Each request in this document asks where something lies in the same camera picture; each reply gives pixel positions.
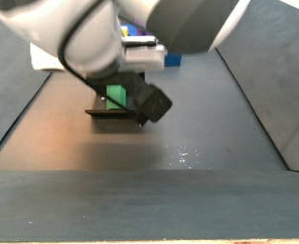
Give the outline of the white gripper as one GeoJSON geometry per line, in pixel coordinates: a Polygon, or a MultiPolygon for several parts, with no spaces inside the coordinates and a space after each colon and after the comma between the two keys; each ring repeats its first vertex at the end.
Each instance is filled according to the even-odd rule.
{"type": "Polygon", "coordinates": [[[126,36],[122,39],[121,71],[162,71],[166,49],[154,36],[126,36]]]}

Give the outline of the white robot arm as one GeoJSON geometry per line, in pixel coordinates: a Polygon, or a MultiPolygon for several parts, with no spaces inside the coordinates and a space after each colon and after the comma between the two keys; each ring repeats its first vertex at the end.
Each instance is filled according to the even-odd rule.
{"type": "Polygon", "coordinates": [[[121,20],[170,52],[206,52],[233,30],[250,0],[0,0],[2,24],[51,56],[65,48],[83,74],[125,68],[121,20]]]}

